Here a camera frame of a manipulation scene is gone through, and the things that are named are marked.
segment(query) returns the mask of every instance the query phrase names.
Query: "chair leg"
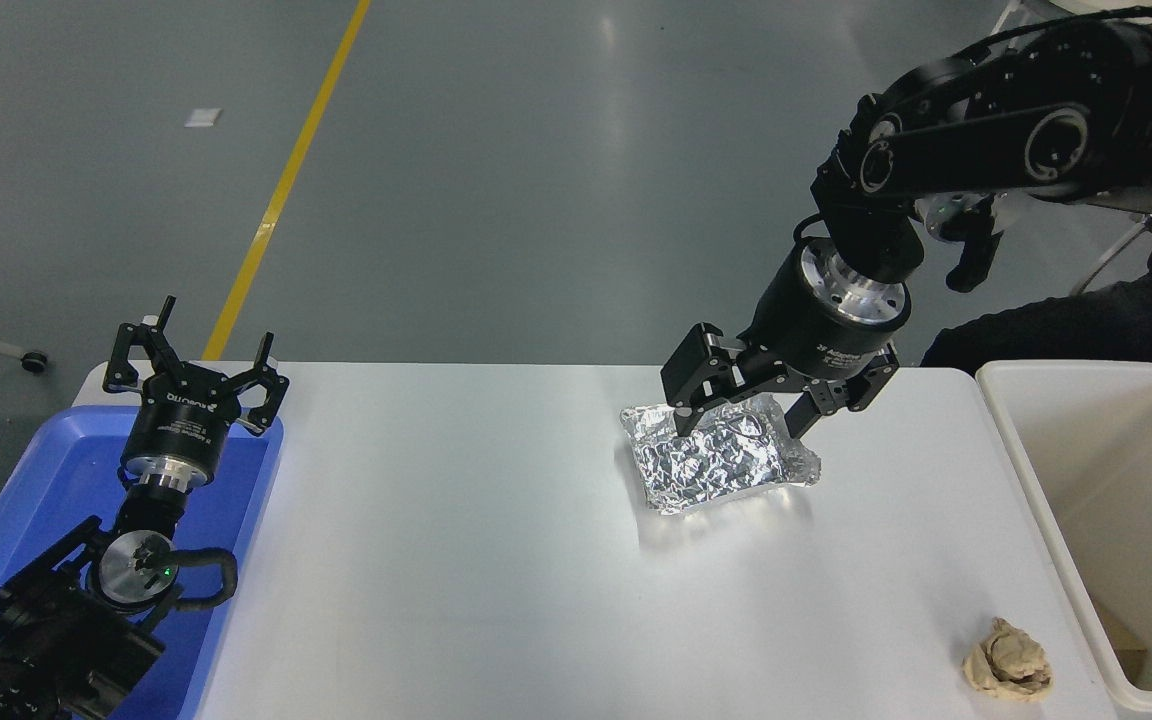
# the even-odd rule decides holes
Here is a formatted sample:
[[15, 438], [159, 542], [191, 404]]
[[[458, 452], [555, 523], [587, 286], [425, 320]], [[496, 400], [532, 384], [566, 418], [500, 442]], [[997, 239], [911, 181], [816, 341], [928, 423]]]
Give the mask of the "chair leg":
[[47, 354], [41, 350], [26, 350], [17, 344], [0, 341], [0, 355], [15, 357], [20, 365], [32, 374], [41, 374], [47, 369]]

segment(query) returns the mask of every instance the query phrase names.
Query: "beige crumpled object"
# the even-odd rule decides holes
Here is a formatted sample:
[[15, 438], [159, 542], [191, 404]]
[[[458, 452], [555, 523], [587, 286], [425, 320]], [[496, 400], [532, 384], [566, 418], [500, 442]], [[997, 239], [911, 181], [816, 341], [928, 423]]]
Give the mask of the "beige crumpled object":
[[963, 661], [968, 683], [1000, 700], [1038, 702], [1052, 691], [1052, 666], [1041, 644], [1001, 617]]

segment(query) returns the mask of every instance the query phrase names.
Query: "yellow floor line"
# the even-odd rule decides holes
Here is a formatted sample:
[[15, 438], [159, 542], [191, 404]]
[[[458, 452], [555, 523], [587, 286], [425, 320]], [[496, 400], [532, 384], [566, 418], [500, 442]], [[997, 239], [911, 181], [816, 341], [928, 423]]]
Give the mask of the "yellow floor line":
[[314, 98], [314, 106], [311, 106], [310, 114], [301, 127], [301, 136], [296, 138], [296, 146], [293, 147], [291, 156], [287, 159], [282, 177], [278, 179], [274, 195], [270, 197], [270, 204], [265, 209], [265, 217], [262, 218], [260, 227], [256, 229], [256, 236], [252, 237], [252, 243], [247, 249], [247, 258], [243, 258], [242, 266], [238, 266], [238, 276], [234, 278], [234, 285], [229, 288], [229, 297], [225, 300], [225, 306], [220, 310], [219, 318], [215, 319], [211, 338], [207, 338], [207, 347], [202, 351], [202, 358], [205, 361], [219, 361], [220, 354], [225, 351], [225, 343], [229, 342], [229, 333], [233, 333], [234, 323], [238, 321], [238, 311], [242, 311], [243, 302], [247, 301], [247, 291], [251, 290], [256, 271], [260, 268], [260, 260], [265, 256], [266, 247], [270, 247], [270, 237], [273, 237], [274, 228], [278, 227], [278, 218], [283, 214], [287, 196], [291, 195], [291, 187], [296, 184], [296, 176], [301, 173], [301, 164], [305, 161], [310, 143], [314, 142], [314, 132], [319, 129], [324, 111], [328, 108], [328, 100], [332, 100], [332, 91], [335, 90], [340, 69], [344, 68], [344, 61], [349, 56], [349, 50], [358, 36], [358, 28], [362, 26], [362, 18], [366, 17], [370, 5], [371, 0], [358, 0], [358, 5], [353, 9], [349, 26], [344, 31], [344, 37], [340, 38], [338, 53], [332, 58], [328, 74], [323, 78], [319, 94]]

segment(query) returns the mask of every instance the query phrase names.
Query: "crumpled aluminum foil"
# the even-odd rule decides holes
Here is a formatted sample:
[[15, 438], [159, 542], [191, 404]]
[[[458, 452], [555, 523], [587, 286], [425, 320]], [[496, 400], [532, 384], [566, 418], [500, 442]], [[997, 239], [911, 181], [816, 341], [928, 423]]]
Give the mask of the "crumpled aluminum foil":
[[662, 515], [745, 488], [814, 486], [820, 479], [819, 457], [790, 438], [781, 406], [768, 395], [710, 410], [690, 437], [677, 437], [668, 406], [628, 407], [621, 424], [647, 506]]

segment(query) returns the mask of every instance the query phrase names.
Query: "blue tray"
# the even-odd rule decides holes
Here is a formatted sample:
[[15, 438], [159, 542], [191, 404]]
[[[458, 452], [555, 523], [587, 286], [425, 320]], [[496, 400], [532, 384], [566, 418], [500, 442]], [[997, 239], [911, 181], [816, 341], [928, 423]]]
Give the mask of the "blue tray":
[[[88, 515], [100, 516], [101, 528], [113, 525], [124, 495], [114, 471], [134, 418], [134, 407], [74, 407], [38, 429], [0, 495], [0, 585]], [[234, 425], [215, 482], [189, 495], [175, 535], [182, 548], [232, 550], [238, 558], [240, 588], [243, 556], [270, 494], [282, 441], [280, 420], [259, 438]], [[184, 568], [180, 582], [187, 596], [210, 594], [219, 588], [220, 574]], [[114, 719], [192, 717], [229, 606], [169, 614], [154, 631], [168, 646], [166, 652]]]

